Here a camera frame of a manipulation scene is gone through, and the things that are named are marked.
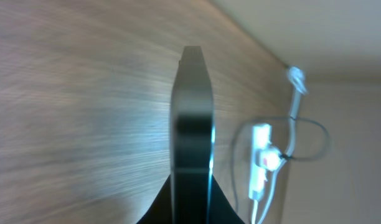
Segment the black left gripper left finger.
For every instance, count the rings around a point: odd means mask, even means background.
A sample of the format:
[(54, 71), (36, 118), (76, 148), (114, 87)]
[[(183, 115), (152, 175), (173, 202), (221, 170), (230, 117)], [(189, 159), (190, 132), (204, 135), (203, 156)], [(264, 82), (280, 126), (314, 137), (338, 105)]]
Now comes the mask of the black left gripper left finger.
[(137, 224), (171, 224), (171, 176), (169, 175), (156, 198)]

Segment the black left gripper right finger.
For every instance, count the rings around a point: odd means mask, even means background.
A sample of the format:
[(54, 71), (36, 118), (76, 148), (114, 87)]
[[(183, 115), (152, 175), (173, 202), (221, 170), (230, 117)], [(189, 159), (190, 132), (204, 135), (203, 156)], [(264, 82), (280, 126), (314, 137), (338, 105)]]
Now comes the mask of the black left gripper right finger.
[(236, 214), (235, 210), (227, 200), (215, 177), (212, 177), (209, 223), (244, 224), (242, 219)]

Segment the blue Galaxy smartphone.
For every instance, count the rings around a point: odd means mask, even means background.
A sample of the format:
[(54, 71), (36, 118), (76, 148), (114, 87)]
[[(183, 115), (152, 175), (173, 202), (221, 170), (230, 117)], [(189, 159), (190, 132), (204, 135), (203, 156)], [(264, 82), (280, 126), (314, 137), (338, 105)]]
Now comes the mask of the blue Galaxy smartphone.
[(184, 47), (170, 103), (173, 223), (208, 223), (214, 166), (214, 101), (202, 49)]

